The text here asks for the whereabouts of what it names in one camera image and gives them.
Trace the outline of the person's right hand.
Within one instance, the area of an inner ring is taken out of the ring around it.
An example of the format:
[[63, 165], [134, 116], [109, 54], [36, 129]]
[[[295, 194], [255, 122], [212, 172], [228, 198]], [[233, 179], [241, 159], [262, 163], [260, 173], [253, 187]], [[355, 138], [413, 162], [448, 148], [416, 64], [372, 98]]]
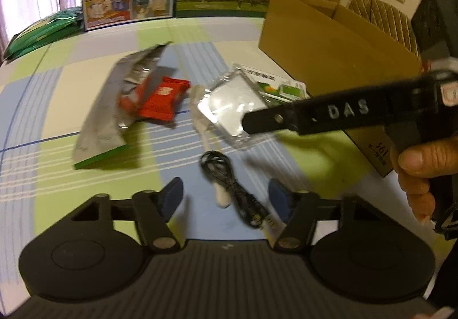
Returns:
[[457, 174], [457, 137], [412, 146], [403, 152], [392, 146], [390, 160], [415, 218], [421, 223], [430, 220], [436, 201], [429, 180]]

